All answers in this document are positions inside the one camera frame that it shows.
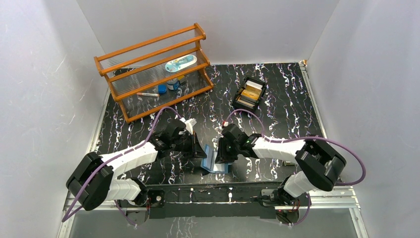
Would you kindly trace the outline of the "blue card holder wallet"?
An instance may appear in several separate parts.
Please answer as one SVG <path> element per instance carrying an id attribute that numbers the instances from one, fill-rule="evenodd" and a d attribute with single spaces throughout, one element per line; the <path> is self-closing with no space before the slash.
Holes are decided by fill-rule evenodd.
<path id="1" fill-rule="evenodd" d="M 202 158 L 201 168 L 213 174 L 227 174 L 229 173 L 229 166 L 231 163 L 216 163 L 217 150 L 212 146 L 205 145 L 206 157 Z"/>

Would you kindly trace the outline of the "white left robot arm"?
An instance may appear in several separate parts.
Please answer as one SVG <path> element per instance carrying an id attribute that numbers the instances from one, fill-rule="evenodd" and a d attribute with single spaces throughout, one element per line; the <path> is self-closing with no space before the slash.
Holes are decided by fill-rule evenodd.
<path id="1" fill-rule="evenodd" d="M 196 119 L 172 119 L 163 130 L 152 133 L 147 142 L 111 154 L 86 154 L 67 180 L 67 189 L 86 211 L 112 200 L 144 206 L 152 201 L 146 185 L 137 178 L 122 179 L 120 175 L 172 152 L 188 158 L 205 158 L 207 155 L 193 130 L 196 123 Z"/>

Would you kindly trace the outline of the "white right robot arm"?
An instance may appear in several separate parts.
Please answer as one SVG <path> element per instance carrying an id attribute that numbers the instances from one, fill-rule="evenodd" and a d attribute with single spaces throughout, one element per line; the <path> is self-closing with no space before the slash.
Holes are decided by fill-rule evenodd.
<path id="1" fill-rule="evenodd" d="M 223 127 L 215 155 L 217 164 L 233 163 L 239 155 L 255 159 L 276 159 L 298 165 L 300 171 L 287 177 L 275 190 L 263 189 L 251 199 L 262 206 L 292 205 L 313 189 L 332 191 L 347 162 L 326 141 L 304 139 L 274 143 L 261 134 L 247 135 L 237 125 Z"/>

